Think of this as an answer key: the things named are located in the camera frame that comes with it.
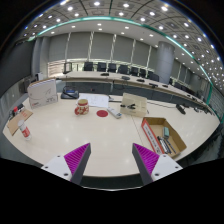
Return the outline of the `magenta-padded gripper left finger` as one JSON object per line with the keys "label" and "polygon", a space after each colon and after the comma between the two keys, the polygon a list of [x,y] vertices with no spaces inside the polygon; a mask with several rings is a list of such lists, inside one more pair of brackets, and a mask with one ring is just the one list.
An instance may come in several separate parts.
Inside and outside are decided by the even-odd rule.
{"label": "magenta-padded gripper left finger", "polygon": [[42,169],[79,185],[91,154],[91,144],[84,144],[65,155],[57,155]]}

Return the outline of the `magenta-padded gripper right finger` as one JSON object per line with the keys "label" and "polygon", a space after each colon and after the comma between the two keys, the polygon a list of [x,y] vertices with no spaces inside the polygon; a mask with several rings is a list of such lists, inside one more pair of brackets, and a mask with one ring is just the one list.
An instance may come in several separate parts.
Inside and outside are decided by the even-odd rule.
{"label": "magenta-padded gripper right finger", "polygon": [[158,155],[136,143],[132,146],[132,154],[144,185],[182,169],[182,167],[167,154]]}

